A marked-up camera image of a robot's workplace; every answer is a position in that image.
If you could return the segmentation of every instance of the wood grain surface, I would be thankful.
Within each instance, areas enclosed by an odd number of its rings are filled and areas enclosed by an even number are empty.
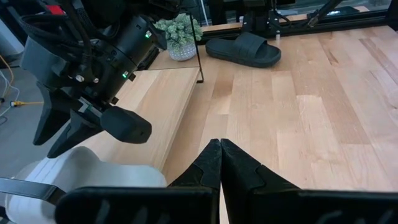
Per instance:
[[[391,28],[282,37],[260,69],[210,58],[164,165],[177,178],[228,138],[303,189],[398,191],[398,34]],[[224,201],[220,217],[227,223]]]
[[[159,69],[169,69],[169,68],[193,68],[199,67],[198,56],[194,56],[191,59],[179,62],[173,60],[169,51],[165,50],[163,52],[159,52],[155,60],[152,62],[148,70],[159,70]]]
[[[197,80],[198,68],[136,72],[117,97],[117,106],[136,112],[152,124],[145,144],[128,144],[102,132],[82,142],[101,160],[118,164],[145,164],[162,170]]]

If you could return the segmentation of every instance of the metal frame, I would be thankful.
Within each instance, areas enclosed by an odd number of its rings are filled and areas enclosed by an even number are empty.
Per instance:
[[[36,198],[56,205],[66,193],[57,186],[31,182],[26,180],[16,180],[0,177],[0,192],[23,197]],[[6,209],[0,206],[0,217],[9,221]]]
[[[192,14],[190,12],[189,12],[189,18],[191,20],[192,36],[193,36],[193,41],[195,42],[195,48],[196,48],[196,51],[197,51],[198,62],[199,62],[199,71],[200,71],[200,76],[201,76],[201,80],[198,80],[197,83],[203,83],[205,81],[205,77],[203,76],[203,70],[201,69],[200,54],[199,54],[199,49],[198,49],[198,41],[197,41],[197,37],[196,37],[196,34],[195,34],[195,28],[193,27],[193,16],[192,16]]]
[[[326,17],[313,27],[299,27],[307,20],[292,21],[291,27],[288,22],[280,23],[280,29],[269,29],[265,32],[254,32],[265,38],[274,38],[276,31],[281,36],[314,34],[319,32],[331,32],[348,29],[359,29],[374,26],[390,26],[398,29],[398,0],[392,0],[388,10],[361,12],[345,16]],[[205,44],[213,38],[235,39],[242,32],[242,28],[213,30],[203,33],[199,44]]]
[[[279,0],[278,5],[294,4],[294,2],[295,0]],[[239,17],[243,16],[245,12],[243,0],[211,0],[208,1],[208,6],[213,25],[227,23],[226,11],[236,11],[236,22],[239,22]]]

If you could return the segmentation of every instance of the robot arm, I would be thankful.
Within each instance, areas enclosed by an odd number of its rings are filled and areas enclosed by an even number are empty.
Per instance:
[[[111,104],[117,102],[115,95],[124,82],[134,78],[133,71],[148,51],[167,48],[164,33],[154,27],[150,16],[173,18],[180,3],[132,2],[58,0],[65,15],[21,18],[29,35],[21,68],[37,77],[44,98],[34,144],[45,143],[70,121],[49,158],[104,130],[123,142],[148,140],[150,123]],[[139,10],[149,7],[153,11]]]
[[[160,10],[169,8],[163,3],[161,0],[154,2]],[[104,16],[99,9],[88,14],[99,17],[102,22],[117,21],[114,20],[117,16]],[[162,34],[151,27],[146,16],[135,14],[127,18],[130,19],[123,19],[123,23],[119,20],[115,35],[94,39],[87,33],[90,43],[86,45],[90,45],[91,59],[79,35],[77,40],[60,37],[56,31],[62,30],[61,25],[54,30],[54,26],[43,21],[48,19],[43,16],[25,19],[32,26],[38,21],[44,26],[29,29],[30,37],[21,64],[38,78],[45,98],[35,143],[44,143],[69,119],[70,124],[48,155],[56,158],[40,162],[47,169],[37,164],[30,167],[38,172],[29,172],[29,177],[38,180],[35,178],[40,174],[41,182],[0,178],[0,192],[35,198],[24,199],[27,203],[13,201],[6,205],[8,209],[23,207],[21,210],[35,209],[43,213],[50,205],[47,211],[55,209],[55,215],[45,213],[43,217],[49,223],[54,220],[48,217],[54,218],[58,224],[215,224],[220,222],[222,184],[231,224],[398,223],[398,195],[395,193],[302,190],[227,139],[211,140],[192,165],[167,187],[162,174],[154,168],[101,162],[89,149],[67,151],[102,130],[126,142],[142,143],[149,137],[147,121],[132,111],[111,105],[142,55],[153,45],[162,46],[163,41]],[[52,19],[65,22],[62,27],[70,25],[69,21],[64,21],[65,16]],[[83,28],[84,32],[88,29],[87,25]],[[84,36],[82,29],[68,33]],[[94,162],[88,164],[88,157]],[[66,184],[59,184],[62,179],[59,176],[69,178],[72,174],[77,177],[63,179]],[[107,182],[98,181],[101,177]],[[73,181],[80,181],[80,185],[73,185]],[[32,217],[25,217],[23,223],[32,223]]]
[[[313,27],[318,23],[321,19],[323,19],[330,11],[334,10],[336,6],[338,6],[343,0],[329,0],[325,5],[323,5],[320,9],[317,9],[315,12],[311,14],[311,17],[308,18],[307,25],[309,27]]]

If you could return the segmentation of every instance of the black slipper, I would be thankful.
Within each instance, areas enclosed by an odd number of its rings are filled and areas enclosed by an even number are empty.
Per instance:
[[[211,39],[206,43],[206,52],[214,58],[266,68],[280,60],[279,48],[268,45],[265,38],[248,32],[242,33],[236,40]]]

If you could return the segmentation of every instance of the wooden plank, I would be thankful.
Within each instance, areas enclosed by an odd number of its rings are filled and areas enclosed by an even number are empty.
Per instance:
[[[398,68],[396,65],[398,65],[397,59],[398,59],[398,54],[395,52],[392,52],[390,54],[390,57],[388,57],[386,53],[390,53],[389,49],[386,46],[383,46],[383,43],[379,43],[379,45],[376,45],[374,42],[377,41],[371,40],[371,39],[361,39],[359,40],[361,43],[366,47],[366,49],[370,52],[372,57],[376,59],[376,61],[381,65],[381,67],[391,76],[393,81],[398,84]]]
[[[230,23],[230,24],[206,26],[206,27],[202,27],[201,29],[203,32],[207,32],[207,31],[214,31],[214,30],[240,28],[240,27],[242,27],[242,24],[240,22],[234,22],[234,23]]]
[[[190,99],[197,68],[137,72],[118,93],[118,106],[136,112],[152,124],[152,135],[145,144],[128,144],[107,132],[83,143],[103,161],[118,164],[146,164],[162,169],[169,154],[185,107]]]
[[[272,73],[279,174],[301,188],[314,188],[311,154],[290,72]]]
[[[395,189],[398,188],[398,122],[391,115],[391,111],[396,109],[389,106],[371,72],[346,68],[336,69],[336,74],[389,180]]]
[[[205,54],[204,49],[200,50],[199,53],[201,55]],[[169,51],[165,50],[159,52],[158,56],[152,62],[148,70],[169,69],[169,68],[193,68],[193,67],[199,67],[198,55],[194,56],[191,59],[180,62],[173,60],[169,55]]]
[[[201,54],[206,81],[194,89],[167,180],[226,136],[302,188],[397,191],[398,85],[360,41],[397,66],[391,30],[284,37],[281,61],[265,69]]]

